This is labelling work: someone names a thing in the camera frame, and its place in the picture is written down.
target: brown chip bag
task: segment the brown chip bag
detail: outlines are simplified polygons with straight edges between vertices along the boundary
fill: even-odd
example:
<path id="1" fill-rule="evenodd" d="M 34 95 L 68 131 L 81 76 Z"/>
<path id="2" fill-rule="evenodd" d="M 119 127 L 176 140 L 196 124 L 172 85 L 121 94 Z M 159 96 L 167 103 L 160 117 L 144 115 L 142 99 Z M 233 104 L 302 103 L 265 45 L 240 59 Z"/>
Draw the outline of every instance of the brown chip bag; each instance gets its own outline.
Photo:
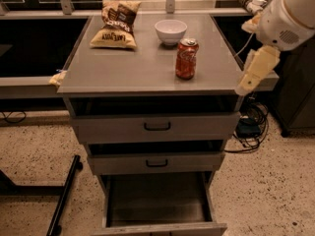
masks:
<path id="1" fill-rule="evenodd" d="M 133 27 L 140 4 L 140 1 L 103 0 L 104 26 L 91 40 L 90 47 L 136 49 Z"/>

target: soda can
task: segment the soda can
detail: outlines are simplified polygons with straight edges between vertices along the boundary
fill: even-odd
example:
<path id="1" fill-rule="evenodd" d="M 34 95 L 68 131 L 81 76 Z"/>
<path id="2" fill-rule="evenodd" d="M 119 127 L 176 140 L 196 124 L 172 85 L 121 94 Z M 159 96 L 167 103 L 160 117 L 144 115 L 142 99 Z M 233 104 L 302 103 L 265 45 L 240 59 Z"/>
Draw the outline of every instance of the soda can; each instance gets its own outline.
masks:
<path id="1" fill-rule="evenodd" d="M 182 38 L 177 46 L 176 76 L 190 80 L 196 72 L 196 54 L 199 44 L 195 38 Z"/>

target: speckled floor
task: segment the speckled floor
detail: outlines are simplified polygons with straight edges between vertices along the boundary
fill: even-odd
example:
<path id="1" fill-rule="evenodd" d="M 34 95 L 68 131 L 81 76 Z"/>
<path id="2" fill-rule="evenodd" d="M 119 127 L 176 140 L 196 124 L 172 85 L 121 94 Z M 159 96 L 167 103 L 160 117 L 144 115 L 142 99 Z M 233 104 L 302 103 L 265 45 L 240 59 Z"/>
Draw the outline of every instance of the speckled floor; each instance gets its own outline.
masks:
<path id="1" fill-rule="evenodd" d="M 266 140 L 250 154 L 228 153 L 210 188 L 224 236 L 313 236 L 315 135 L 281 136 L 272 116 Z M 227 148 L 239 148 L 231 139 Z M 74 154 L 78 171 L 60 224 L 63 236 L 101 227 L 104 194 L 68 123 L 67 112 L 32 112 L 19 126 L 0 122 L 0 169 L 16 184 L 62 185 Z M 46 235 L 57 198 L 0 197 L 1 236 Z"/>

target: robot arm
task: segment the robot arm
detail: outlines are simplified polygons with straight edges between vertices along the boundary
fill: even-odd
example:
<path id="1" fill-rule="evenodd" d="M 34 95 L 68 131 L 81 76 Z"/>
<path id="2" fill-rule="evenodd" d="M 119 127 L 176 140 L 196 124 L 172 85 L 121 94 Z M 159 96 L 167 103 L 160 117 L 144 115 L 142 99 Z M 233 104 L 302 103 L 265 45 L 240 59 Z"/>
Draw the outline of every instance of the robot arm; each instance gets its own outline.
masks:
<path id="1" fill-rule="evenodd" d="M 242 28 L 256 33 L 263 46 L 248 54 L 237 94 L 253 91 L 278 65 L 281 51 L 293 50 L 314 35 L 314 8 L 315 0 L 273 0 L 264 10 L 255 11 Z"/>

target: bowl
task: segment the bowl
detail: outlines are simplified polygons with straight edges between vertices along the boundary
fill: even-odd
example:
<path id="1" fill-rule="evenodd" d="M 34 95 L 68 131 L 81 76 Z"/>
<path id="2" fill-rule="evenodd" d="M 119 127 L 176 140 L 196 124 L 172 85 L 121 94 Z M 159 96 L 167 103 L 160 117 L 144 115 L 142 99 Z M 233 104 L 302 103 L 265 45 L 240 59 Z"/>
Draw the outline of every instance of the bowl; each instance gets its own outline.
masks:
<path id="1" fill-rule="evenodd" d="M 179 20 L 161 20 L 155 25 L 158 38 L 165 45 L 175 45 L 184 36 L 187 25 Z"/>

